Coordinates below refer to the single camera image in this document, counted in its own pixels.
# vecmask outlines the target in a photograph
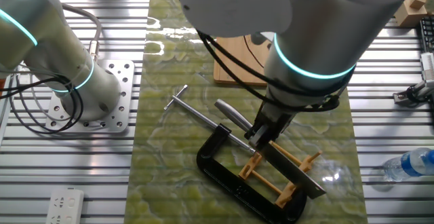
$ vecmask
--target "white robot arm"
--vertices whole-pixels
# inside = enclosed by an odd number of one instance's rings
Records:
[[[269,141],[276,140],[297,113],[338,106],[334,93],[345,89],[356,62],[402,1],[180,0],[185,16],[212,54],[208,42],[219,48],[207,35],[276,33],[264,68],[267,94],[256,95],[264,102],[245,137],[292,182],[307,176],[295,176],[296,167]],[[310,186],[305,188],[309,197],[324,194],[318,186]]]
[[[0,0],[0,75],[22,61],[33,71],[62,74],[83,99],[82,121],[108,115],[120,97],[118,80],[99,67],[66,23],[59,0]],[[40,79],[49,75],[35,72]],[[72,96],[64,85],[47,83],[66,112]]]

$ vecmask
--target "black cable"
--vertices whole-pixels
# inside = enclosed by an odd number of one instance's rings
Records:
[[[249,44],[247,43],[247,39],[245,38],[245,36],[243,36],[244,38],[244,43],[245,46],[247,47],[247,49],[249,50],[250,54],[253,56],[253,58],[256,60],[256,62],[259,64],[259,66],[261,66],[262,68],[264,68],[264,66],[259,62],[259,60],[256,58],[255,54],[251,51]]]
[[[320,97],[320,96],[330,95],[330,94],[334,93],[335,91],[341,89],[341,87],[343,87],[348,82],[348,80],[351,78],[351,76],[353,74],[353,71],[355,69],[355,66],[354,66],[353,70],[351,70],[349,72],[349,74],[344,79],[342,79],[341,81],[339,81],[337,84],[333,85],[333,87],[329,88],[328,90],[322,90],[321,92],[311,91],[311,90],[309,90],[308,92],[302,92],[302,91],[299,91],[299,90],[292,89],[292,88],[288,87],[287,85],[281,83],[280,81],[271,79],[269,77],[266,77],[263,74],[260,74],[259,72],[257,72],[254,69],[250,68],[248,65],[244,64],[242,61],[238,60],[236,57],[234,57],[232,54],[230,54],[220,44],[218,44],[216,41],[214,41],[214,39],[212,37],[210,37],[209,35],[206,35],[204,33],[201,33],[201,34],[203,36],[205,36],[206,40],[208,40],[218,51],[222,52],[222,54],[224,54],[232,62],[234,62],[239,67],[243,68],[248,73],[251,73],[255,77],[257,77],[257,78],[259,78],[259,79],[261,79],[261,80],[269,83],[270,85],[276,87],[279,90],[282,90],[282,91],[288,92],[288,93],[292,93],[292,94],[295,94],[295,95],[308,96],[308,97]]]
[[[68,79],[66,79],[66,78],[64,78],[64,77],[55,77],[55,78],[53,78],[53,79],[55,79],[55,81],[58,81],[58,82],[63,83],[63,84],[68,84],[68,83],[69,83]],[[28,107],[27,107],[27,105],[26,105],[26,103],[25,103],[25,101],[24,101],[24,98],[23,98],[23,96],[22,96],[22,91],[24,91],[24,90],[18,90],[18,91],[17,91],[18,93],[20,93],[20,100],[22,101],[22,104],[23,104],[24,109],[26,110],[26,112],[28,113],[28,115],[31,117],[31,119],[32,119],[32,120],[33,120],[33,121],[34,121],[38,126],[40,126],[41,128],[43,128],[44,130],[47,130],[47,132],[42,132],[42,131],[35,130],[35,129],[31,128],[29,125],[27,125],[27,124],[22,120],[22,118],[18,115],[18,113],[17,113],[17,111],[16,111],[16,108],[15,108],[15,105],[14,105],[14,101],[12,100],[12,96],[9,96],[9,101],[10,101],[10,103],[11,103],[12,112],[14,113],[15,117],[17,118],[17,120],[18,120],[18,121],[19,121],[19,122],[20,122],[24,127],[26,127],[27,129],[29,129],[30,131],[32,131],[32,132],[34,132],[34,133],[38,133],[38,134],[55,134],[55,133],[59,133],[59,132],[63,132],[63,131],[65,131],[65,130],[68,130],[69,128],[71,128],[72,126],[74,126],[74,125],[75,125],[75,124],[80,120],[81,116],[83,115],[83,99],[81,98],[80,93],[78,93],[78,91],[77,91],[75,88],[72,88],[71,85],[67,85],[67,86],[65,86],[65,87],[66,87],[66,89],[70,92],[71,99],[73,100],[73,112],[72,112],[71,118],[70,118],[69,121],[66,123],[66,125],[63,126],[63,127],[61,127],[61,128],[58,129],[58,130],[52,130],[52,129],[46,128],[44,125],[40,124],[40,123],[36,120],[36,118],[32,115],[32,113],[31,113],[30,110],[28,109]],[[78,100],[79,100],[79,102],[80,102],[80,112],[79,112],[79,114],[78,114],[78,116],[77,116],[77,118],[75,119],[74,122],[73,122],[73,120],[74,120],[74,118],[75,118],[75,116],[76,116],[76,114],[77,114],[77,102],[75,101],[75,98],[74,98],[73,96],[77,96],[77,98],[78,98]]]
[[[217,54],[212,50],[211,46],[209,45],[209,43],[205,40],[205,37],[199,33],[199,36],[201,38],[201,40],[203,41],[203,44],[205,45],[206,49],[210,52],[210,54],[213,56],[213,58],[216,60],[216,62],[222,67],[222,69],[228,73],[228,75],[234,79],[241,87],[243,87],[244,89],[246,89],[248,92],[250,92],[251,94],[253,94],[256,98],[259,98],[260,100],[264,101],[264,102],[268,102],[272,105],[275,105],[277,107],[283,108],[283,109],[289,109],[292,111],[297,111],[297,112],[322,112],[322,111],[329,111],[332,109],[335,109],[339,104],[335,103],[333,104],[331,107],[322,107],[322,108],[304,108],[304,107],[291,107],[288,105],[285,105],[281,102],[279,102],[278,100],[271,100],[270,98],[267,98],[266,96],[263,96],[262,94],[260,94],[259,92],[255,91],[255,89],[251,88],[249,85],[247,85],[246,83],[244,83],[242,80],[240,80],[240,78],[238,78],[238,76],[236,76],[236,74],[234,74],[230,68],[228,68],[224,62],[217,56]]]
[[[42,81],[38,81],[38,82],[35,82],[35,83],[32,83],[32,84],[27,84],[27,85],[23,85],[23,86],[17,86],[15,88],[1,88],[0,92],[9,92],[9,91],[14,91],[14,90],[27,90],[27,89],[29,89],[31,87],[35,87],[35,86],[41,85],[41,84],[43,84],[45,82],[58,81],[58,80],[59,80],[58,78],[53,77],[53,78],[44,79]]]

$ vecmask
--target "wooden block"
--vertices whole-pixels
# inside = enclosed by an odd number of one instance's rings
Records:
[[[261,159],[262,156],[258,152],[254,153],[253,156],[247,162],[247,164],[243,167],[241,172],[239,172],[238,174],[239,177],[246,180],[250,176],[250,173],[252,173],[255,167],[259,164]]]
[[[425,6],[422,6],[420,9],[410,7],[413,1],[414,0],[405,0],[396,11],[395,18],[399,26],[416,26],[419,21],[422,20],[423,16],[428,14]]]
[[[269,49],[268,45],[271,45],[271,42],[269,40],[266,40],[262,45],[254,45],[251,40],[250,36],[245,37],[248,43],[249,48],[251,49],[252,53],[255,55],[255,57],[258,59],[260,65],[252,54],[247,49],[247,46],[245,44],[243,37],[235,37],[235,38],[217,38],[218,44],[220,44],[224,49],[226,49],[228,52],[230,52],[234,57],[238,58],[240,61],[242,61],[244,64],[248,65],[250,68],[254,69],[255,71],[258,71],[261,74],[264,74],[264,68],[261,67],[265,65],[265,62],[267,61],[268,55],[269,55]],[[263,80],[253,76],[252,74],[248,73],[247,71],[244,71],[241,67],[234,64],[232,61],[230,61],[225,55],[221,54],[219,51],[216,51],[218,57],[223,61],[223,63],[232,71],[234,74],[236,74],[242,81],[246,82],[250,85],[255,86],[266,86],[267,83]],[[214,61],[214,81],[216,83],[233,83],[236,84],[236,82],[229,77],[229,75],[223,71],[222,67]]]
[[[263,176],[259,175],[255,170],[252,170],[252,174],[259,180],[265,183],[265,185],[269,186],[272,190],[276,191],[278,194],[282,194],[282,191],[274,186],[272,183],[267,181]]]
[[[297,159],[295,156],[293,156],[292,154],[290,154],[288,151],[286,151],[285,149],[283,149],[282,147],[280,147],[279,145],[277,145],[274,142],[270,142],[270,144],[275,147],[277,150],[279,150],[282,154],[284,154],[286,157],[288,157],[288,159],[290,159],[292,162],[294,162],[297,166],[301,165],[301,161],[299,159]]]
[[[427,3],[427,0],[411,0],[410,7],[420,10],[424,4]]]
[[[286,185],[285,189],[283,189],[282,194],[279,195],[279,197],[275,201],[275,204],[278,207],[283,208],[285,204],[292,199],[291,196],[295,190],[296,190],[296,186],[293,183],[289,182]]]

